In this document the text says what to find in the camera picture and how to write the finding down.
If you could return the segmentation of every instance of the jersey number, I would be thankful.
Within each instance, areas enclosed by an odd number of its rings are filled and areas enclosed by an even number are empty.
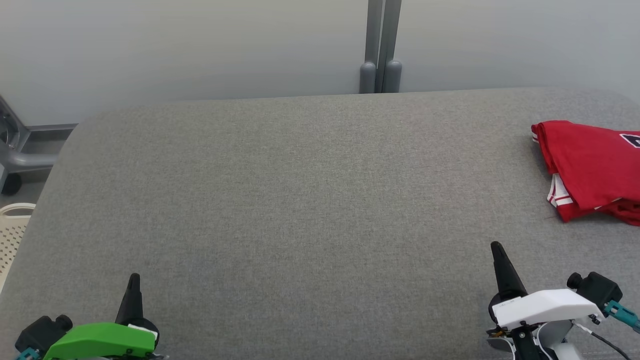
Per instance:
[[[620,134],[626,141],[628,141],[631,145],[640,149],[640,136],[637,135],[629,135],[629,134]]]

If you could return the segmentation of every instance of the folded clothing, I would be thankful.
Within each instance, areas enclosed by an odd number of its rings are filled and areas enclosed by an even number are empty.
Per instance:
[[[640,131],[566,120],[531,130],[553,175],[547,200],[563,221],[600,211],[640,225]]]

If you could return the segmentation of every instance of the gray table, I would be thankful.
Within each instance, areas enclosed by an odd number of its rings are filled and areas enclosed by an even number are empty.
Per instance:
[[[640,310],[640,229],[563,224],[529,126],[638,129],[596,90],[197,101],[107,113],[65,144],[0,295],[0,356],[40,315],[113,321],[139,272],[180,359],[498,359],[501,241],[529,291],[597,271]],[[640,356],[637,334],[598,332]],[[614,352],[587,334],[586,358]]]

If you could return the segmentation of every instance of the cable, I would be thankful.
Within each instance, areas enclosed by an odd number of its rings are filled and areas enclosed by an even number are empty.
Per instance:
[[[542,326],[540,327],[540,329],[538,329],[538,336],[540,336],[540,332],[542,331],[542,329],[545,328],[545,326],[548,324],[548,322],[545,322],[544,324],[542,324]],[[542,350],[542,352],[544,353],[544,355],[547,357],[547,360],[554,360],[553,357],[551,357],[548,352],[545,350],[545,347],[542,346],[542,341],[540,341],[540,338],[538,338],[538,347],[540,348],[540,350]]]
[[[616,345],[613,345],[611,342],[609,342],[609,340],[603,338],[602,336],[596,334],[595,332],[589,330],[587,327],[580,325],[577,322],[574,322],[573,320],[571,321],[575,326],[581,328],[582,330],[588,332],[590,335],[592,335],[594,338],[602,341],[603,343],[609,345],[613,350],[617,351],[620,355],[622,355],[622,357],[624,357],[626,360],[631,360],[631,358],[624,352],[622,351],[622,349],[620,349],[619,347],[617,347]]]
[[[630,358],[628,355],[626,355],[626,354],[625,354],[625,352],[624,352],[624,351],[622,351],[622,349],[620,349],[620,348],[619,348],[619,347],[617,347],[616,345],[613,345],[612,343],[610,343],[610,342],[609,342],[609,340],[607,340],[607,339],[603,338],[602,336],[600,336],[600,335],[596,334],[595,332],[592,332],[592,333],[591,333],[591,335],[592,335],[594,338],[596,338],[596,339],[598,339],[598,340],[602,341],[603,343],[605,343],[605,344],[609,345],[611,348],[613,348],[613,350],[615,350],[615,351],[619,352],[619,353],[620,353],[620,355],[622,355],[622,357],[624,357],[626,360],[631,360],[631,358]]]

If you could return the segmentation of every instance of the white basket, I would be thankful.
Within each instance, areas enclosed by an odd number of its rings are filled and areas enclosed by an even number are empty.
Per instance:
[[[27,227],[31,215],[7,215],[9,211],[17,209],[35,209],[36,204],[18,202],[0,209],[0,291],[9,273],[13,259],[18,253],[22,235]]]

